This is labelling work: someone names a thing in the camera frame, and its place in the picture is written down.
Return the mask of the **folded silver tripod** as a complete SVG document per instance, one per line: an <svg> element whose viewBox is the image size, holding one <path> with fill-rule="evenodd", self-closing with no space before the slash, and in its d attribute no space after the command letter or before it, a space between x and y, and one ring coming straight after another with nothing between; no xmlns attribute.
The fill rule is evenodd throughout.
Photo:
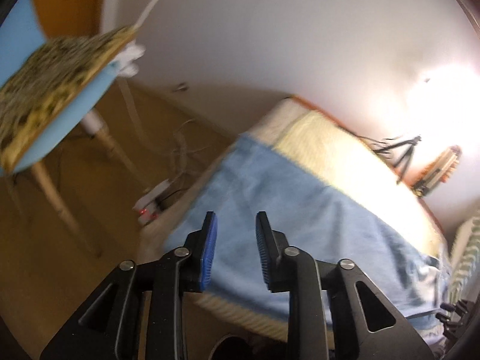
<svg viewBox="0 0 480 360"><path fill-rule="evenodd" d="M438 184L445 183L460 163L461 147L450 146L427 166L413 183L412 191L417 197L427 196Z"/></svg>

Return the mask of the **light blue denim pants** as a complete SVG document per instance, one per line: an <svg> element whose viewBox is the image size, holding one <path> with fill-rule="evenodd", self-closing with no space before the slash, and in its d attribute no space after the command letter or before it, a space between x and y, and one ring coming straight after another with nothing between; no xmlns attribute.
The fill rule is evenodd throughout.
<svg viewBox="0 0 480 360"><path fill-rule="evenodd" d="M208 211L218 219L209 290L216 296L280 321L287 293L268 291L256 244L256 214L313 258L353 260L414 328L437 324L448 264L409 244L394 228L334 187L266 145L242 136L165 242L182 245Z"/></svg>

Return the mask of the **black mini tripod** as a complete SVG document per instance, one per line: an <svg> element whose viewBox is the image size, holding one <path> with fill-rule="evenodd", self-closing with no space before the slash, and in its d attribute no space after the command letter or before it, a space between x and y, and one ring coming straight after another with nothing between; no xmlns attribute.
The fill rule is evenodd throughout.
<svg viewBox="0 0 480 360"><path fill-rule="evenodd" d="M394 161L394 165L393 165L394 169L396 169L398 166L403 164L403 167L401 168L400 173L398 174L398 177L397 177L397 180L396 180L397 185L400 184L403 181L404 176L405 176L407 170L409 169L411 161L413 159L413 153L414 153L414 150L416 148L416 145L421 140L422 140L422 138L420 136L415 136L412 139L408 139L408 140L405 140L405 141L400 141L400 142L395 143L395 144L383 146L383 147L375 149L373 151L376 155L384 155L384 154L390 154L394 149L398 149L402 146L407 147L405 152L403 152L402 155L400 155L400 157L397 158Z"/></svg>

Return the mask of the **green leaf pattern pillow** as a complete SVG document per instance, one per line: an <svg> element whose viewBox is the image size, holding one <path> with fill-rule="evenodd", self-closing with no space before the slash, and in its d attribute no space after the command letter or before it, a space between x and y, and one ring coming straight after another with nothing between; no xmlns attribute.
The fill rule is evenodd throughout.
<svg viewBox="0 0 480 360"><path fill-rule="evenodd" d="M479 210L458 228L450 260L449 302L474 302L479 295Z"/></svg>

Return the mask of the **yellow striped sheet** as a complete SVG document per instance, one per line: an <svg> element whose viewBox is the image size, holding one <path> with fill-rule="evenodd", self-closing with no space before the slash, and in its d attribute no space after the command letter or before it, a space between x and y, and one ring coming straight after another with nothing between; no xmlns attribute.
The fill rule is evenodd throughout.
<svg viewBox="0 0 480 360"><path fill-rule="evenodd" d="M394 172L356 137L336 127L322 114L305 110L293 101L281 102L249 132L242 134L200 179L199 194L241 137L250 137L292 161L375 214L416 250L444 261L448 264L449 281L451 265L445 239L408 186L397 184ZM442 302L447 291L448 282ZM280 321L248 310L211 293L209 286L193 300L228 323L279 341L287 337L288 318ZM443 336L439 320L431 329L416 330L429 345Z"/></svg>

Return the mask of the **leopard print cushion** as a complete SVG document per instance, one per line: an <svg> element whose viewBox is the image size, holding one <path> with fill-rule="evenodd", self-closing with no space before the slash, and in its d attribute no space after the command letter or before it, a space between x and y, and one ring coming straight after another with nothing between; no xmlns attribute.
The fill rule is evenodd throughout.
<svg viewBox="0 0 480 360"><path fill-rule="evenodd" d="M54 118L137 35L133 26L52 38L1 87L1 168L13 172Z"/></svg>

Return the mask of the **white power strip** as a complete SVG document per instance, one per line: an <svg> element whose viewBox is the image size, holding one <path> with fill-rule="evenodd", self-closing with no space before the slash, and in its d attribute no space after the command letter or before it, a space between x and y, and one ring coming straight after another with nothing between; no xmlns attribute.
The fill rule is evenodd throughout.
<svg viewBox="0 0 480 360"><path fill-rule="evenodd" d="M167 197L167 191L170 186L171 182L169 179L163 180L136 201L133 211L137 213L137 222L141 226L148 225L154 221L163 211L160 208L160 202L164 197Z"/></svg>

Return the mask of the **blue chair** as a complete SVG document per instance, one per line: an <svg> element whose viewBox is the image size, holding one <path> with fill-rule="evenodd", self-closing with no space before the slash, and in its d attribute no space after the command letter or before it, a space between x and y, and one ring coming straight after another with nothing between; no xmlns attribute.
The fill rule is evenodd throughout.
<svg viewBox="0 0 480 360"><path fill-rule="evenodd" d="M116 56L137 27L81 37L43 33L32 0L17 0L1 23L1 179L22 221L27 215L14 178L29 171L66 229L98 257L55 187L43 159L95 108L116 78Z"/></svg>

